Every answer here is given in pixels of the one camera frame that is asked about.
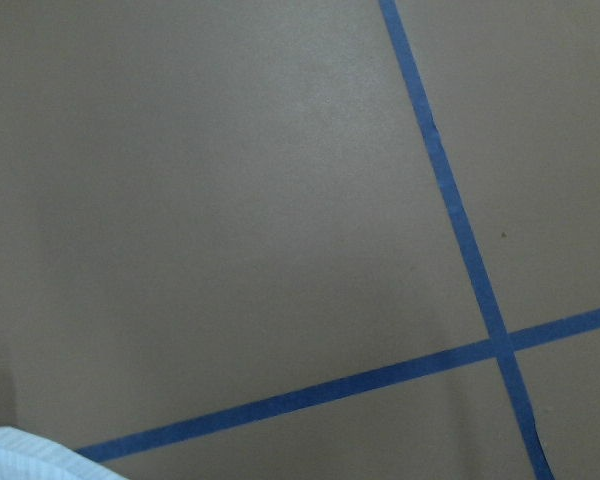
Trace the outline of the light blue button-up shirt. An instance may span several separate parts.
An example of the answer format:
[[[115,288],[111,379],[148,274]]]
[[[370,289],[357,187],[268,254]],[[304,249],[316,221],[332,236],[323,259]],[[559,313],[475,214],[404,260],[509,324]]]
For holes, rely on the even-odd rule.
[[[123,479],[49,439],[0,427],[0,479]]]

